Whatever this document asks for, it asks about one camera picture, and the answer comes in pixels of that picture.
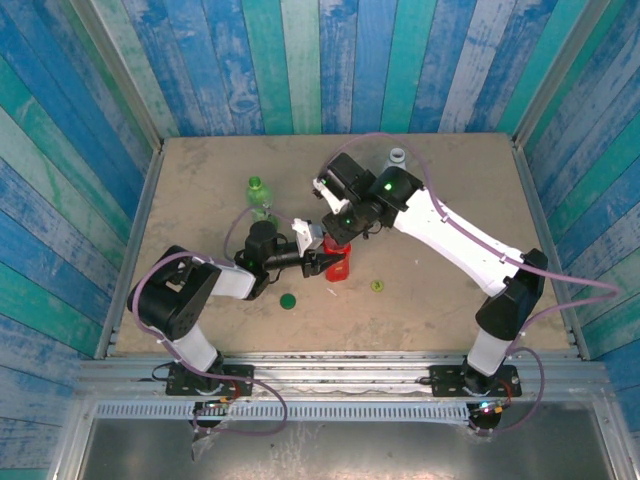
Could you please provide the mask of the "aluminium mounting rail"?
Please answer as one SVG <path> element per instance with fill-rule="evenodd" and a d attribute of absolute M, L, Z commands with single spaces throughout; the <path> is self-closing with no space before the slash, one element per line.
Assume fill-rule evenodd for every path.
<path fill-rule="evenodd" d="M 78 391 L 101 398 L 160 398 L 164 386 L 152 380 L 165 355 L 131 354 L 85 361 Z M 459 365 L 457 352 L 259 352 L 228 355 L 232 365 L 254 366 L 256 379 L 287 400 L 425 400 L 430 387 L 419 384 L 435 365 Z M 573 350 L 543 351 L 538 360 L 516 353 L 523 400 L 542 391 L 547 401 L 610 396 L 613 387 L 601 362 L 580 360 Z"/>

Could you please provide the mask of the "red label plastic bottle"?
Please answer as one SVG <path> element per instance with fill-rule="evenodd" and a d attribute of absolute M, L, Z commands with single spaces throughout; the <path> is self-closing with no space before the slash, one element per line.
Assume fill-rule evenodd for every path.
<path fill-rule="evenodd" d="M 352 250 L 351 244 L 346 243 L 344 245 L 340 245 L 329 234 L 326 234 L 324 237 L 323 249 L 327 254 L 344 255 L 344 258 L 342 260 L 330 266 L 325 271 L 326 280 L 332 283 L 346 280 L 350 273 L 349 261 Z"/>

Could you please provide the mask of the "aluminium corner post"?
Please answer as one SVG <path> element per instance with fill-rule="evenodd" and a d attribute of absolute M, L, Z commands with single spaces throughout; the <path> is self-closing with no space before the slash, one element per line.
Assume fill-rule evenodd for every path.
<path fill-rule="evenodd" d="M 524 149 L 531 138 L 536 126 L 540 122 L 545 110 L 551 104 L 560 89 L 563 80 L 576 62 L 597 24 L 606 16 L 612 5 L 625 0 L 583 0 L 584 4 L 577 18 L 571 23 L 571 28 L 562 38 L 557 51 L 551 57 L 551 62 L 537 89 L 532 94 L 520 119 L 511 133 L 511 143 L 517 149 Z"/>
<path fill-rule="evenodd" d="M 93 0 L 70 0 L 70 3 L 112 74 L 124 99 L 127 101 L 146 140 L 154 150 L 161 149 L 163 140 L 135 85 L 123 54 L 108 32 L 106 23 L 102 19 L 97 5 Z"/>

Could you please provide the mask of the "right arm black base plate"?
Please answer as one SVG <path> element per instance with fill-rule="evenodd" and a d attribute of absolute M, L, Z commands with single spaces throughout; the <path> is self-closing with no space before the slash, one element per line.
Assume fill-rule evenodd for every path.
<path fill-rule="evenodd" d="M 435 397 L 520 397 L 522 388 L 518 370 L 501 365 L 485 376 L 466 364 L 436 365 L 429 368 L 429 384 Z"/>

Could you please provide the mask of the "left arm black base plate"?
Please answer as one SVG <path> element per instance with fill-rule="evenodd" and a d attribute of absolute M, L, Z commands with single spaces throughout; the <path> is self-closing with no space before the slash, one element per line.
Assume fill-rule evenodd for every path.
<path fill-rule="evenodd" d="M 237 398 L 250 396 L 250 382 L 238 380 L 217 380 L 202 377 L 187 370 L 182 365 L 169 369 L 165 394 L 168 396 L 219 396 Z"/>

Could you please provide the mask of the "green tea plastic bottle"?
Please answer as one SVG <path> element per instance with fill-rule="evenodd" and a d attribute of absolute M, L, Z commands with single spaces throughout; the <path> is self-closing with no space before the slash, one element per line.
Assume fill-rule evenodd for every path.
<path fill-rule="evenodd" d="M 275 227 L 279 226 L 277 216 L 271 212 L 273 193 L 259 176 L 251 176 L 248 179 L 246 199 L 251 208 L 251 217 L 254 223 L 269 221 Z"/>

